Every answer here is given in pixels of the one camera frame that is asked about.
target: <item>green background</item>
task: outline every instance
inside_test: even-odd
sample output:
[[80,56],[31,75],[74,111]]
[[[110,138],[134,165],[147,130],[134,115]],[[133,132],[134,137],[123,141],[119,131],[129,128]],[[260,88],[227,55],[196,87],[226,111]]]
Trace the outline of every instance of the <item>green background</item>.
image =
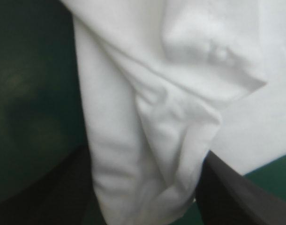
[[[0,0],[0,201],[86,142],[71,14],[57,0]],[[286,157],[247,177],[286,200]],[[94,196],[89,224],[104,224]],[[196,205],[173,224],[201,225]]]

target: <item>white fabric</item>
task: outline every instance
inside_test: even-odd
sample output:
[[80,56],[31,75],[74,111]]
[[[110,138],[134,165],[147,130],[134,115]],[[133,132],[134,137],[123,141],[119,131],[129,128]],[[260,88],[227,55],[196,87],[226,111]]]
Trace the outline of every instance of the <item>white fabric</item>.
[[[256,0],[62,1],[74,15],[94,190],[109,225],[180,217],[210,148],[241,173],[286,153],[286,45],[266,38],[281,29],[267,25],[272,0],[263,16]],[[265,85],[260,33],[270,83],[226,108]]]

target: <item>wrinkled cloth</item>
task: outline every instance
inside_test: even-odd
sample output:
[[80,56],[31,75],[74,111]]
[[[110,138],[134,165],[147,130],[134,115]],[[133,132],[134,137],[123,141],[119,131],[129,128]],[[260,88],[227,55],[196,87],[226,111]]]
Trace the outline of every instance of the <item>wrinkled cloth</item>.
[[[274,148],[273,157],[243,161],[266,151],[264,136],[253,137],[262,139],[249,151],[243,148],[254,142],[240,139],[255,129],[253,120],[244,123],[246,113],[256,115],[246,107],[261,108],[257,92],[250,94],[267,82],[261,2],[62,2],[74,16],[93,186],[109,225],[164,225],[182,216],[210,148],[242,173],[285,153]],[[247,143],[226,148],[240,141]]]

